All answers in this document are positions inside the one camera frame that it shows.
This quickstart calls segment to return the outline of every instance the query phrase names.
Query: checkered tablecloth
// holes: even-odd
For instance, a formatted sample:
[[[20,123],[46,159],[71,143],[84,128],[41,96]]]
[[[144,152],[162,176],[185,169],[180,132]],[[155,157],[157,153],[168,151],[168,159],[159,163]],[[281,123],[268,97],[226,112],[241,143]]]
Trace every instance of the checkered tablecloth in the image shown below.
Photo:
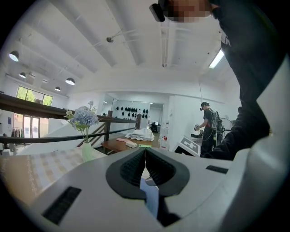
[[[106,155],[92,149],[97,158]],[[83,163],[82,148],[0,158],[1,179],[10,194],[30,204],[43,190]]]

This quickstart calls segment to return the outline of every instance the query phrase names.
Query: wooden post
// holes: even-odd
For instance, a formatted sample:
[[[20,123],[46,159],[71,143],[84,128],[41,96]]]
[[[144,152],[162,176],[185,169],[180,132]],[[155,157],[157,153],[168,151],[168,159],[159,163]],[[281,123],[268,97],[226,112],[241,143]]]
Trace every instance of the wooden post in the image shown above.
[[[112,117],[113,115],[113,111],[108,111],[108,116],[107,117]],[[110,132],[110,127],[111,127],[111,123],[110,122],[105,122],[105,137],[104,137],[104,142],[109,140],[109,132]],[[105,148],[105,154],[108,154],[108,149]]]
[[[141,114],[137,115],[137,123],[136,123],[136,130],[140,130],[141,125]]]

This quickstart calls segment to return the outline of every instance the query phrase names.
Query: black rectangular strip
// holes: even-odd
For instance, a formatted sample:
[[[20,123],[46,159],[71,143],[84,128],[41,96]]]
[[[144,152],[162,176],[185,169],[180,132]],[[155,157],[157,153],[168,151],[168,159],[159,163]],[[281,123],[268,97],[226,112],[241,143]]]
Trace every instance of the black rectangular strip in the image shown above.
[[[80,192],[79,188],[68,187],[42,216],[58,225]]]
[[[220,168],[220,167],[212,166],[212,165],[207,166],[206,169],[214,171],[214,172],[223,173],[223,174],[227,174],[227,171],[228,171],[228,169]]]

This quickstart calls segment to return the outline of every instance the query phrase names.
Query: vase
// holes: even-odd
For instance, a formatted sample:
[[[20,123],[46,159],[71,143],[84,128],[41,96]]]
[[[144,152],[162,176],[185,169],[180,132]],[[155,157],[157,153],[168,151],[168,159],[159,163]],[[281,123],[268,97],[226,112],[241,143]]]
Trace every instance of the vase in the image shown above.
[[[93,156],[92,156],[92,145],[91,143],[83,143],[82,145],[82,158],[83,158],[83,162],[87,162],[90,160],[93,160]]]

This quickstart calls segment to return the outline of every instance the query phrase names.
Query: person in black clothing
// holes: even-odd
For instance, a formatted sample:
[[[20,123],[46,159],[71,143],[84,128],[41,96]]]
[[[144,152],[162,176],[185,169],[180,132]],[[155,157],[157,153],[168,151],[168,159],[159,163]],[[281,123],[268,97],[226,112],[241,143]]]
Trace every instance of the person in black clothing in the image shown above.
[[[200,154],[203,155],[213,150],[214,130],[211,128],[213,115],[212,115],[211,108],[209,107],[209,104],[207,102],[201,103],[200,109],[204,111],[204,114],[203,114],[204,122],[200,126],[195,127],[194,130],[198,131],[199,129],[205,127],[204,133],[203,133],[203,143],[200,149]]]
[[[166,16],[172,21],[193,22],[213,15],[222,29],[221,48],[240,84],[242,106],[231,132],[203,157],[233,160],[239,150],[269,135],[268,121],[256,101],[287,59],[284,24],[289,19],[281,12],[289,9],[287,5],[289,1],[159,0],[157,10],[151,8],[157,21]]]

